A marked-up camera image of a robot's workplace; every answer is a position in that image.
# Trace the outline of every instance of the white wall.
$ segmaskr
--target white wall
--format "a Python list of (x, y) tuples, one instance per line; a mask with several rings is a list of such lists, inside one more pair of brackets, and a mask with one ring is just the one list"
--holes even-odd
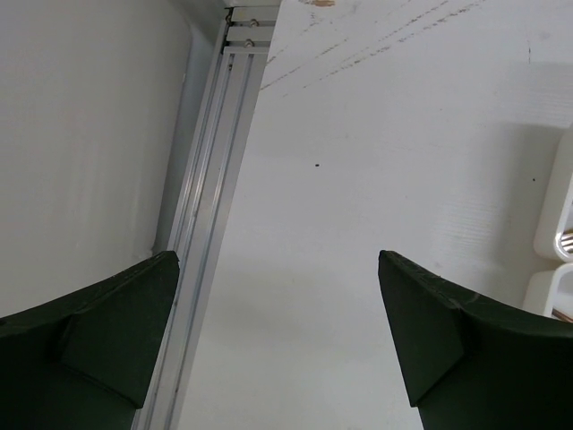
[(571, 2), (305, 3), (281, 6), (181, 428), (418, 430), (380, 249), (512, 305), (552, 266)]
[(0, 2), (0, 315), (149, 255), (188, 45), (166, 0)]

